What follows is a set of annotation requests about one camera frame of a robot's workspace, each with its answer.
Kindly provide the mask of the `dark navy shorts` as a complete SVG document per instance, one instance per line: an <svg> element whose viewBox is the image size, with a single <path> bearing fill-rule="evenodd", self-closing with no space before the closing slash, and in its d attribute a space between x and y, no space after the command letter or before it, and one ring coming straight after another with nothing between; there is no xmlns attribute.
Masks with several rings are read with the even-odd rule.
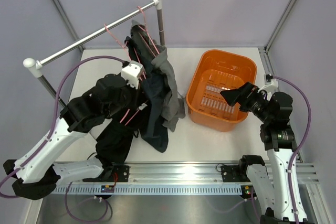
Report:
<svg viewBox="0 0 336 224"><path fill-rule="evenodd" d="M164 118L161 116L163 100L167 94L163 75L154 68L144 50L132 38L127 36L124 42L130 58L142 64L145 70L145 78L140 81L140 88L147 106L134 119L144 121L139 126L142 139L156 151L164 153L168 146L169 137L167 129L163 126Z"/></svg>

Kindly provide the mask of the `pink hanger of black shorts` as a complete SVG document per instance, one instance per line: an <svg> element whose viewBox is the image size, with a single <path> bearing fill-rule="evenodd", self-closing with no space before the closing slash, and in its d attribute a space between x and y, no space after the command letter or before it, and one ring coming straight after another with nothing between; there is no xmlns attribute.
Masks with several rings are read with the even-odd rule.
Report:
<svg viewBox="0 0 336 224"><path fill-rule="evenodd" d="M138 115L141 111L143 111L147 107L146 102L142 103L133 113L131 113L130 109L127 109L126 113L124 116L121 118L119 123L123 125L128 125L136 115Z"/></svg>

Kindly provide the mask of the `black shorts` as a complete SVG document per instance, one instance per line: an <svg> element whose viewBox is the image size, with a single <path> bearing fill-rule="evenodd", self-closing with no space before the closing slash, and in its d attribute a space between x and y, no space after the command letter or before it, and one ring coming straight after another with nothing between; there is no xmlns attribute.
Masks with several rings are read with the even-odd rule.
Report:
<svg viewBox="0 0 336 224"><path fill-rule="evenodd" d="M127 109L133 113L145 98L141 89L134 89L123 85L120 88L101 88L97 92L97 98L103 103L104 111L110 123L96 138L96 158L105 166L110 164L122 164L125 162L134 137L139 135L139 126L143 120L133 119L128 125L119 123Z"/></svg>

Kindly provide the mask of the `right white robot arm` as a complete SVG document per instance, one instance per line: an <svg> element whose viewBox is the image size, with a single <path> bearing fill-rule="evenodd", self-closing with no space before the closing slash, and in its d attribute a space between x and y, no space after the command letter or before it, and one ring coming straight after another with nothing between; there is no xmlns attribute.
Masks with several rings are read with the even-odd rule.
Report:
<svg viewBox="0 0 336 224"><path fill-rule="evenodd" d="M263 211L259 222L308 223L297 180L298 147L289 124L292 97L275 92L267 100L266 91L250 82L220 94L229 106L239 104L240 111L251 112L262 122L260 138L270 161L272 178L257 155L244 155L237 167L238 176L252 183L251 196L258 199Z"/></svg>

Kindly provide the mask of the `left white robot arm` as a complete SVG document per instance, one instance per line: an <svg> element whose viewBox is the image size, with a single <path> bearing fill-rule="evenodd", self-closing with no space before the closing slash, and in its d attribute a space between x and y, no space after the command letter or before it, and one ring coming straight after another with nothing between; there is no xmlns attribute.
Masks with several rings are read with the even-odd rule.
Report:
<svg viewBox="0 0 336 224"><path fill-rule="evenodd" d="M108 74L80 97L73 98L57 113L49 132L20 159L4 164L7 177L14 178L13 198L38 200L61 184L96 179L105 182L113 174L113 165L97 155L91 160L56 164L55 160L76 140L122 109L133 109L139 97L139 81Z"/></svg>

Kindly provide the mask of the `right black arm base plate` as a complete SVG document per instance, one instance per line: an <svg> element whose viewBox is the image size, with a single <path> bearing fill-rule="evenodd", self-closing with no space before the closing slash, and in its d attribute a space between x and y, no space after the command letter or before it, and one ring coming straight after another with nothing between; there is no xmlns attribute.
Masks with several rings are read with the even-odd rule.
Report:
<svg viewBox="0 0 336 224"><path fill-rule="evenodd" d="M222 165L220 167L223 182L250 182L246 172L239 165Z"/></svg>

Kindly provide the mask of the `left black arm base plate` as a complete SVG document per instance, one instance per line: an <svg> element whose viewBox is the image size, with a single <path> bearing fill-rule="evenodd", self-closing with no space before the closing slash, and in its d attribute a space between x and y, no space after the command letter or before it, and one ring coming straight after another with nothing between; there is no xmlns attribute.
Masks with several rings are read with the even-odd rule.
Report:
<svg viewBox="0 0 336 224"><path fill-rule="evenodd" d="M85 178L83 182L121 182L126 183L129 179L130 166L128 165L113 165L103 170L102 174L97 178Z"/></svg>

